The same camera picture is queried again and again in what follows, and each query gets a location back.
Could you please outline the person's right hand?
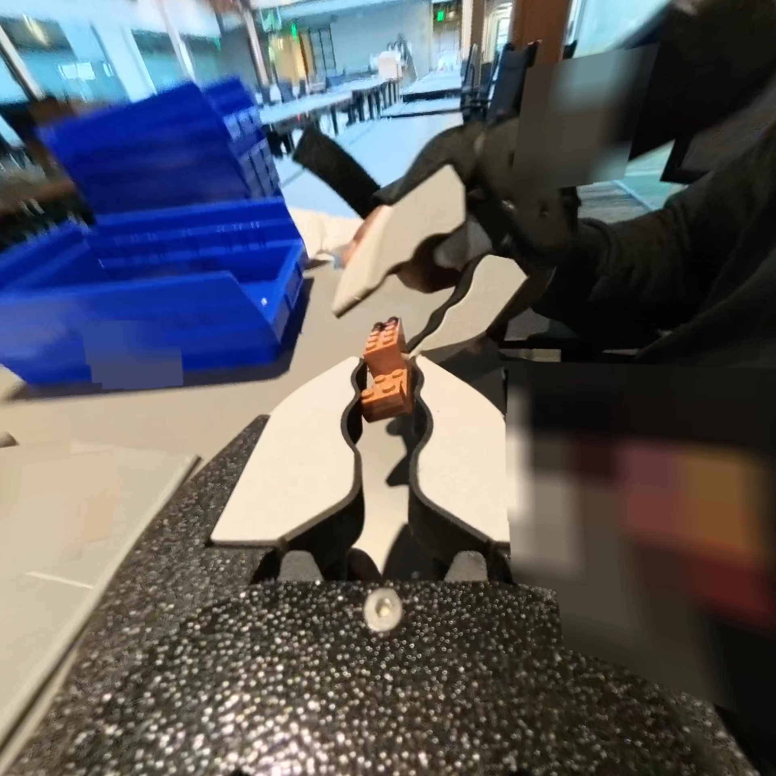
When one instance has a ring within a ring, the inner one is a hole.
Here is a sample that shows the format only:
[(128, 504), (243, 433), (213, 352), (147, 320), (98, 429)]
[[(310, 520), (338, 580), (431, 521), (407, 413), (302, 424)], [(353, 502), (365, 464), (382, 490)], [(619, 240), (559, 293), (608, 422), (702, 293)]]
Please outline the person's right hand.
[(409, 261), (397, 266), (393, 275), (407, 288), (419, 293), (436, 293), (442, 289), (454, 287), (461, 270), (443, 267), (436, 263), (434, 253), (443, 242), (441, 235), (432, 236), (423, 241), (414, 251)]

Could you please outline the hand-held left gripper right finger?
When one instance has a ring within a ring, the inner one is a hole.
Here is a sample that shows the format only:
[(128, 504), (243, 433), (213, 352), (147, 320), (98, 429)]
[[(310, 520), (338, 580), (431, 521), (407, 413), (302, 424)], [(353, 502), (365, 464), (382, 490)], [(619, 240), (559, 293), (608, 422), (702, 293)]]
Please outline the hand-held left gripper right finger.
[(425, 429), (411, 457), (411, 494), (429, 516), (478, 542), (508, 544), (504, 414), (428, 357), (418, 355), (415, 367)]

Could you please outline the grey flat board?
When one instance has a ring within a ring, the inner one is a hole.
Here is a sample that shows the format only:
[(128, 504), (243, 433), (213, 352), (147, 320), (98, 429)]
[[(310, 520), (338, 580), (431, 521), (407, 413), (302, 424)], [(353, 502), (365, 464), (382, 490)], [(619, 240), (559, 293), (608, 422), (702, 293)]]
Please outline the grey flat board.
[(126, 555), (198, 455), (59, 442), (1, 451), (2, 771)]

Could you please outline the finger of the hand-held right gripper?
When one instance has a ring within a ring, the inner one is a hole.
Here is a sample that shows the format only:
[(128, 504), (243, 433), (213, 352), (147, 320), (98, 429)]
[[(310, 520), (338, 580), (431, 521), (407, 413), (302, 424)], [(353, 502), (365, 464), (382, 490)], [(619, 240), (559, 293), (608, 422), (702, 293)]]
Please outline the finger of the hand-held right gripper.
[(484, 255), (472, 261), (450, 297), (407, 343), (410, 358), (448, 359), (482, 340), (527, 278), (509, 257)]
[(371, 296), (395, 270), (406, 265), (430, 238), (451, 234), (466, 218), (466, 187), (446, 164), (393, 205), (378, 209), (348, 253), (332, 301), (344, 316)]

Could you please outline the large blue plastic bin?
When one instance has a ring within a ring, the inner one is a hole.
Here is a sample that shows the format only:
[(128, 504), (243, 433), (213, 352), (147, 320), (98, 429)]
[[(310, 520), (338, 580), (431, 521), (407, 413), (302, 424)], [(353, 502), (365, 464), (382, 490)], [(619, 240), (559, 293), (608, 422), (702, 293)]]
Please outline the large blue plastic bin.
[(67, 222), (2, 252), (2, 366), (135, 388), (272, 363), (305, 263), (283, 196)]

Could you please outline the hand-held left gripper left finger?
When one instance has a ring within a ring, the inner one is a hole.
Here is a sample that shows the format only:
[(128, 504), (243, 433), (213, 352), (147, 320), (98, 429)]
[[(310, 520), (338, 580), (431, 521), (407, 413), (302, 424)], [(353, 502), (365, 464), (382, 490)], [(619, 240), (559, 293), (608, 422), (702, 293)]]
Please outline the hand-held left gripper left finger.
[(215, 546), (271, 546), (354, 505), (364, 362), (350, 356), (272, 411), (213, 531)]

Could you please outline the person's right forearm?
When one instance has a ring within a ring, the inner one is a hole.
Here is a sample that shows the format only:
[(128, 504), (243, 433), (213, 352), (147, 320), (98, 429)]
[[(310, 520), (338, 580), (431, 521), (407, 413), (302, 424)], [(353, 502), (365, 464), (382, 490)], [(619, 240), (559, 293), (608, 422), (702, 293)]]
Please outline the person's right forearm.
[(642, 365), (774, 369), (774, 128), (661, 209), (581, 219), (534, 310), (581, 337), (656, 335)]

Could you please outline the orange-brown toy brick piece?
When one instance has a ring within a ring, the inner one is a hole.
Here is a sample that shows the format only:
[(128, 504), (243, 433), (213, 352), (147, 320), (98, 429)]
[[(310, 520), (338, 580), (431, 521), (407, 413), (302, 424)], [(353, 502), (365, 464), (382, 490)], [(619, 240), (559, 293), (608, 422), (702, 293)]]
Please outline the orange-brown toy brick piece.
[(373, 325), (363, 349), (371, 379), (360, 397), (364, 421), (375, 423), (412, 414), (413, 366), (406, 347), (400, 318), (392, 316)]

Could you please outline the row of background tables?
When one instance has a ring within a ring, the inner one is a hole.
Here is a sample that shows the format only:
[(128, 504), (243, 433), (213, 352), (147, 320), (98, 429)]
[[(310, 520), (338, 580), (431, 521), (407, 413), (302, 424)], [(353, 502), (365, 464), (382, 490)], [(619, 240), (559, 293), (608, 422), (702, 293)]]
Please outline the row of background tables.
[(454, 112), (458, 109), (461, 91), (461, 77), (452, 72), (432, 72), (407, 86), (401, 86), (396, 79), (374, 75), (289, 102), (263, 105), (259, 108), (259, 122), (264, 131), (282, 134), (329, 115), (337, 131), (338, 113), (348, 110), (354, 112), (358, 122), (381, 116), (413, 116), (410, 105), (417, 102), (448, 101), (450, 108), (432, 110), (432, 113)]

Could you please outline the grey desk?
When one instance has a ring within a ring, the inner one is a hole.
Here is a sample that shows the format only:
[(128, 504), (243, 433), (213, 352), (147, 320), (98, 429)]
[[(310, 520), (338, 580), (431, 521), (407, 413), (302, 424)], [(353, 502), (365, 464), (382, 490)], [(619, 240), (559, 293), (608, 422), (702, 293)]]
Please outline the grey desk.
[[(409, 326), (410, 334), (450, 295), (449, 291), (424, 296), (405, 288), (395, 278), (342, 319), (330, 312), (331, 297), (341, 273), (332, 268), (314, 271), (315, 280), (306, 306), (296, 354), (289, 371), (275, 380), (212, 383), (195, 379), (194, 386), (135, 393), (84, 393), (80, 397), (53, 397), (49, 401), (2, 405), (2, 430), (16, 432), (21, 445), (78, 442), (112, 447), (198, 454), (211, 460), (232, 437), (259, 415), (269, 415), (290, 393), (342, 360), (360, 353), (367, 329), (374, 320), (395, 314)], [(489, 399), (502, 400), (503, 390), (481, 365), (466, 354), (442, 365), (467, 383), (485, 372)], [(512, 402), (506, 427), (507, 505), (513, 557), (527, 563), (536, 555), (535, 496), (541, 488), (533, 482), (530, 436), (522, 420), (523, 404)], [(400, 529), (412, 527), (419, 535), (427, 523), (431, 541), (441, 546), (453, 529), (438, 516), (429, 516), (411, 494), (410, 464), (425, 429), (422, 412), (380, 421), (370, 432), (367, 422), (357, 443), (362, 461), (362, 492), (355, 504), (306, 530), (300, 538), (271, 546), (216, 546), (228, 549), (268, 549), (277, 554), (304, 550), (320, 567), (339, 565), (353, 546), (372, 550), (376, 560), (387, 558)], [(223, 507), (216, 508), (199, 544), (210, 535)]]

